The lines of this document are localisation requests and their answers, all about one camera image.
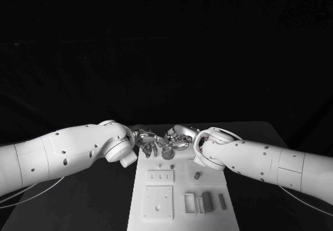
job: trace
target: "white cable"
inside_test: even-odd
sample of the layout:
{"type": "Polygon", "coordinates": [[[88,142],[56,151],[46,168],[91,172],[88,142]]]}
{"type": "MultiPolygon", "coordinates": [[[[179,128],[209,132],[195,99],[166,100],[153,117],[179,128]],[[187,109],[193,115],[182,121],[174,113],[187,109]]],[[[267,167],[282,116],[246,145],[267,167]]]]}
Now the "white cable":
{"type": "MultiPolygon", "coordinates": [[[[219,130],[222,130],[222,131],[225,131],[226,133],[229,133],[229,134],[232,134],[239,140],[242,140],[242,138],[236,135],[236,134],[233,134],[232,132],[229,132],[229,131],[226,131],[226,130],[223,130],[223,129],[221,129],[219,128],[219,130]]],[[[330,214],[330,213],[327,213],[326,211],[323,211],[321,209],[319,209],[319,208],[316,208],[314,206],[311,206],[310,204],[307,204],[301,199],[298,199],[281,186],[280,186],[280,188],[301,202],[301,203],[304,203],[308,207],[311,207],[311,208],[314,208],[317,211],[320,211],[320,212],[323,212],[323,213],[326,213],[327,215],[330,215],[330,216],[333,216],[333,214],[330,214]]]]}
{"type": "Polygon", "coordinates": [[[26,192],[35,185],[37,184],[33,184],[32,186],[29,186],[24,190],[22,190],[19,193],[16,193],[14,195],[9,196],[4,200],[0,201],[0,204],[7,201],[9,199],[11,199],[13,197],[16,197],[17,195],[20,195],[23,192],[26,192]]]}
{"type": "Polygon", "coordinates": [[[298,199],[281,186],[280,188],[301,202],[304,203],[307,206],[310,206],[311,208],[314,208],[317,211],[326,213],[327,215],[333,216],[333,214],[327,213],[326,211],[323,211],[321,209],[316,208],[314,206],[311,206],[310,204],[307,204],[301,199],[298,199]]]}
{"type": "Polygon", "coordinates": [[[39,195],[42,195],[48,190],[50,190],[50,189],[55,187],[55,185],[60,182],[60,180],[59,180],[59,181],[58,181],[58,182],[56,182],[40,194],[37,194],[37,195],[33,196],[32,198],[26,199],[24,201],[22,201],[22,202],[19,202],[19,203],[14,203],[14,204],[11,204],[11,205],[3,206],[3,207],[0,207],[0,208],[7,208],[7,207],[10,207],[10,206],[19,205],[19,204],[22,204],[23,202],[32,200],[35,197],[37,197],[39,195]]]}

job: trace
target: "table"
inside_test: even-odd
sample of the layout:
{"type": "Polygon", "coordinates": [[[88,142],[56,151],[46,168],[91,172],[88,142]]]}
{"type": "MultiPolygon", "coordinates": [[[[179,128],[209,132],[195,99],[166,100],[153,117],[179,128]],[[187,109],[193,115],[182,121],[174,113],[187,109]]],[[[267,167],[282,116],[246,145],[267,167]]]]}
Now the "table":
{"type": "MultiPolygon", "coordinates": [[[[287,147],[267,122],[183,124],[218,127],[245,140],[287,147]]],[[[150,125],[163,136],[171,125],[150,125]]],[[[98,159],[89,169],[65,177],[37,198],[17,205],[1,231],[125,231],[137,162],[127,168],[98,159]]],[[[282,189],[225,169],[228,190],[239,230],[333,230],[333,217],[295,200],[282,189]]],[[[56,180],[40,183],[22,200],[43,191],[56,180]]]]}

